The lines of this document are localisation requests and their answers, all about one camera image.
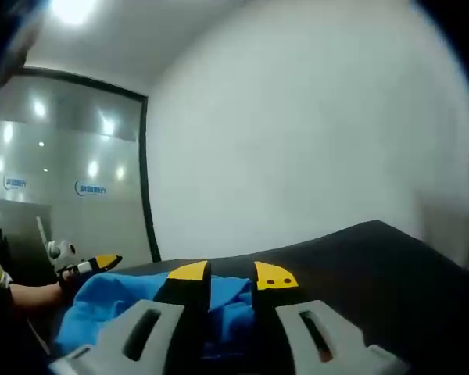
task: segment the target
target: glass wall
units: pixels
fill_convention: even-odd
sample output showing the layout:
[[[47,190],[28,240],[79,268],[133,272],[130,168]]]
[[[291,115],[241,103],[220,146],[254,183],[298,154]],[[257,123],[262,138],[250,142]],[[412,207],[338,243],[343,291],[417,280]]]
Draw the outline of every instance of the glass wall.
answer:
[[[72,242],[85,259],[119,253],[120,267],[151,262],[141,110],[138,100],[52,78],[14,77],[0,90],[0,227],[15,261],[43,262],[41,216],[48,239]]]

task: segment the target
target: blue fabric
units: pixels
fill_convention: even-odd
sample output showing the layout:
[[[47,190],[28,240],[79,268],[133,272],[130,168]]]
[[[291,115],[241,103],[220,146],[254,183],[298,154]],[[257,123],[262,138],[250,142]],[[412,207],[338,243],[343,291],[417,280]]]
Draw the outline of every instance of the blue fabric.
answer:
[[[152,300],[168,273],[126,276],[102,273],[78,291],[61,323],[55,345],[63,355],[81,345],[94,345],[99,331],[141,299]],[[249,279],[212,276],[209,332],[204,356],[241,355],[253,325]]]

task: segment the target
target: ceiling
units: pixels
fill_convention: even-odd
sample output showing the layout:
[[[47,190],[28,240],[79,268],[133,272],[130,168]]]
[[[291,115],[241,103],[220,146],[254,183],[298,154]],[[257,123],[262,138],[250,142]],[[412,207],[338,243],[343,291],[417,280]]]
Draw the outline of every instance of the ceiling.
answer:
[[[92,2],[93,9],[78,25],[62,22],[51,7],[26,65],[80,74],[147,95],[199,34],[242,0]],[[90,1],[70,2],[70,7],[75,3],[83,7]]]

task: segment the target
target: hand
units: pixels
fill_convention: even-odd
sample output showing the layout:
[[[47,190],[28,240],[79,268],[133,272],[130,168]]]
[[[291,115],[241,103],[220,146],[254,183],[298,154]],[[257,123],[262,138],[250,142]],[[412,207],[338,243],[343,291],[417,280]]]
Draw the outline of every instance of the hand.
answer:
[[[10,256],[9,242],[7,236],[5,236],[0,228],[0,265],[3,270],[7,273],[10,272],[12,267],[12,259]]]

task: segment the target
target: blue logo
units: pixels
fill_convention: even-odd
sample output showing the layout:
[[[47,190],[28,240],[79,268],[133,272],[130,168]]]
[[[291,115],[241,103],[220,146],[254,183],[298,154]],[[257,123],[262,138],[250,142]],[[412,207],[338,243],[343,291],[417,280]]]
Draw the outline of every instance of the blue logo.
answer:
[[[106,194],[106,188],[77,181],[75,182],[75,192],[81,197],[85,195],[104,195]]]
[[[22,178],[3,177],[3,187],[6,190],[24,189],[26,187],[26,180]]]

